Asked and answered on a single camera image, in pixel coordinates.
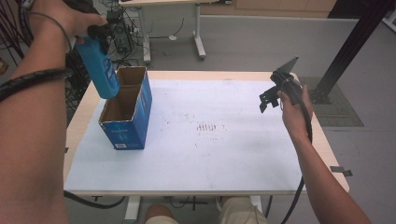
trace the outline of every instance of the white table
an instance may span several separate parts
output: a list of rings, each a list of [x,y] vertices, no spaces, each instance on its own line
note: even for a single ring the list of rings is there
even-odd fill
[[[145,63],[151,62],[149,35],[146,20],[166,20],[168,17],[194,17],[195,31],[193,32],[198,55],[201,59],[206,56],[204,45],[200,36],[201,3],[212,3],[218,0],[131,0],[119,1],[121,7],[135,7],[140,20],[143,35],[143,59]]]
[[[259,94],[274,85],[270,75],[148,71],[153,105],[146,148],[139,151],[112,148],[97,124],[103,101],[90,86],[67,130],[65,189],[78,195],[292,194],[301,172],[281,111],[259,109]],[[312,122],[318,154],[338,166],[316,117]],[[348,190],[344,176],[334,176]]]

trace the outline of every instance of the person's leg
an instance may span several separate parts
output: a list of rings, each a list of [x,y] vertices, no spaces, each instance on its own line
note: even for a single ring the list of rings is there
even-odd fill
[[[222,197],[220,224],[267,224],[262,212],[249,197]]]
[[[175,218],[165,205],[155,203],[152,204],[146,213],[146,224],[178,224]]]

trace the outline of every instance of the spray bottle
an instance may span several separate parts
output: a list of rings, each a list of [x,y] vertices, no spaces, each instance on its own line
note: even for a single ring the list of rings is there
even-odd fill
[[[97,37],[84,37],[84,44],[76,44],[76,49],[88,70],[93,84],[103,99],[117,95],[120,82],[111,60]]]

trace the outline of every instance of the cardboard box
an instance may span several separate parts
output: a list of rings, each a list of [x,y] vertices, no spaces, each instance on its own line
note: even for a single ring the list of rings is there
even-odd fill
[[[152,102],[146,67],[123,67],[117,75],[120,91],[106,101],[99,124],[115,149],[143,149]]]

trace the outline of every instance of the human hand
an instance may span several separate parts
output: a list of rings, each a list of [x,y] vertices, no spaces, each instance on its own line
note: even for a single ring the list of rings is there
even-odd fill
[[[278,95],[283,103],[282,119],[285,127],[289,132],[291,139],[307,138],[308,133],[305,127],[304,115],[300,105],[291,105],[290,98],[285,92],[278,92]],[[309,113],[309,118],[312,118],[313,107],[309,100],[308,87],[303,86],[302,95],[304,104]]]
[[[45,14],[57,22],[64,28],[67,38],[84,36],[87,28],[91,25],[104,25],[107,23],[106,19],[94,13],[82,13],[70,8],[62,0],[35,0],[32,12]],[[55,22],[40,15],[30,14],[29,17],[30,28],[34,36],[46,33],[50,27],[57,26]]]

